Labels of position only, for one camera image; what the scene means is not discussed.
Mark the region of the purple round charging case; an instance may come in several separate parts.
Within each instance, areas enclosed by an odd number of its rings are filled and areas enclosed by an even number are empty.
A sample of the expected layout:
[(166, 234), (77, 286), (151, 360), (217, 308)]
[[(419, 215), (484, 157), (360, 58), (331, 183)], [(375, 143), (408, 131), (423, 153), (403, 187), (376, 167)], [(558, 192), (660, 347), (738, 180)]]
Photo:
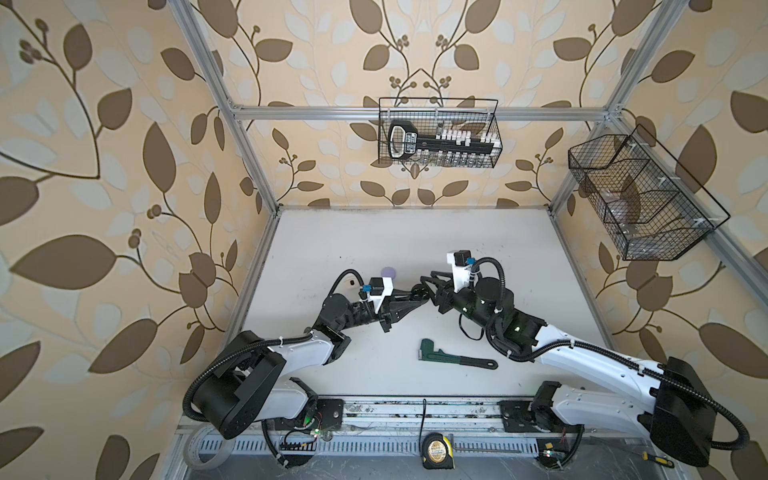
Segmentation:
[(393, 267), (385, 267), (381, 270), (381, 276), (394, 279), (397, 276), (397, 273)]

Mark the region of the black round charging case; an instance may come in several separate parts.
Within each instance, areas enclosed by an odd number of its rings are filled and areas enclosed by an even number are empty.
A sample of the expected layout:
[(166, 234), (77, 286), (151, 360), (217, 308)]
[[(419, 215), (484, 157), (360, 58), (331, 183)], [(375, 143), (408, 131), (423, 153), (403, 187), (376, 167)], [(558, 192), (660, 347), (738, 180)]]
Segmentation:
[(412, 301), (426, 302), (431, 299), (431, 290), (424, 285), (414, 285), (411, 289), (409, 298)]

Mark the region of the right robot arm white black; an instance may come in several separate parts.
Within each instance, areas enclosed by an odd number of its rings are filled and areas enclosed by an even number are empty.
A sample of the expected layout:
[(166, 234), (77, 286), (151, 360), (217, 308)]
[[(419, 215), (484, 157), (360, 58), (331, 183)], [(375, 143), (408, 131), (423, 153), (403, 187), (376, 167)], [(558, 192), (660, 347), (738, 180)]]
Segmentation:
[(664, 362), (620, 354), (574, 337), (514, 303), (501, 263), (468, 259), (451, 272), (433, 271), (413, 288), (440, 313), (458, 312), (479, 325), (488, 344), (516, 363), (552, 366), (600, 386), (568, 391), (557, 382), (545, 410), (560, 422), (639, 433), (661, 451), (694, 467), (706, 467), (713, 450), (749, 446), (746, 425), (708, 392), (695, 369), (670, 357)]

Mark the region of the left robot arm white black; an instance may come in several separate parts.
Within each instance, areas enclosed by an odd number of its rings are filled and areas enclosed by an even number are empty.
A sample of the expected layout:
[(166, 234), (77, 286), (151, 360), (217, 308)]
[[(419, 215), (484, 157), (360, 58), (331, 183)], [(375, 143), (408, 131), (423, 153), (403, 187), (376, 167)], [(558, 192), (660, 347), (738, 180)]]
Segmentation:
[(358, 271), (347, 269), (302, 335), (264, 339), (250, 330), (237, 334), (192, 381), (182, 398), (183, 415), (212, 425), (227, 440), (262, 420), (304, 425), (316, 415), (317, 394), (296, 373), (338, 360), (351, 343), (346, 330), (378, 324), (389, 331), (429, 300), (421, 284), (399, 290), (388, 277), (364, 282)]

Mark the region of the green black pipe wrench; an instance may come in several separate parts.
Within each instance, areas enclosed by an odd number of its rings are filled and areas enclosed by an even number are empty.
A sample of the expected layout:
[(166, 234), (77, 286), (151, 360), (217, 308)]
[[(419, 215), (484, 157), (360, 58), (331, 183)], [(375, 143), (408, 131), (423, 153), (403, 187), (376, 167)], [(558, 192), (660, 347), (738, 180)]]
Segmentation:
[(441, 349), (436, 349), (434, 341), (428, 338), (424, 338), (420, 342), (418, 359), (425, 362), (455, 364), (487, 370), (496, 370), (498, 368), (498, 363), (492, 359), (467, 357), (445, 353)]

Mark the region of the black socket set holder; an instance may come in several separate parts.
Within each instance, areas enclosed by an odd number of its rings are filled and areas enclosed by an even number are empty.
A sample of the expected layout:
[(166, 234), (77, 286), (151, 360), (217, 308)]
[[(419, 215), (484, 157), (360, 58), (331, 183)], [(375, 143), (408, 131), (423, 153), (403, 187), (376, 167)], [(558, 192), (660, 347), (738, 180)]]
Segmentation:
[(446, 156), (448, 153), (458, 154), (460, 158), (466, 154), (483, 157), (493, 157), (503, 149), (500, 138), (495, 133), (483, 133), (473, 137), (471, 131), (460, 131), (434, 127), (435, 135), (429, 135), (430, 129), (422, 134), (410, 121), (393, 121), (385, 136), (385, 145), (390, 158), (406, 160), (414, 155), (418, 159), (431, 158), (433, 154)]

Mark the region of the yellow black tape measure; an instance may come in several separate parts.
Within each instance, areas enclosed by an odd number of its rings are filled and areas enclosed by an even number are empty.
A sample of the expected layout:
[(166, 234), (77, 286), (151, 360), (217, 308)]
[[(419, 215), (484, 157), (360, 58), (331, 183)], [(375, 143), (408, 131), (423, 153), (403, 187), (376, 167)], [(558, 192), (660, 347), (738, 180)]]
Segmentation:
[(443, 434), (433, 432), (421, 440), (422, 466), (427, 470), (451, 470), (455, 468), (453, 447)]

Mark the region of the clear tape roll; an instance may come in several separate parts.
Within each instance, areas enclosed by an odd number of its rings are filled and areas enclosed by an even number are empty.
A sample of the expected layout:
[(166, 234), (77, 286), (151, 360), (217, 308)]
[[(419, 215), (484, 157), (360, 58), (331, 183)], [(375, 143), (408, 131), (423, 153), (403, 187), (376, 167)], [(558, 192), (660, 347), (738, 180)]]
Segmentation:
[(235, 446), (235, 439), (224, 439), (215, 427), (201, 425), (187, 438), (183, 459), (190, 470), (213, 470), (231, 457)]

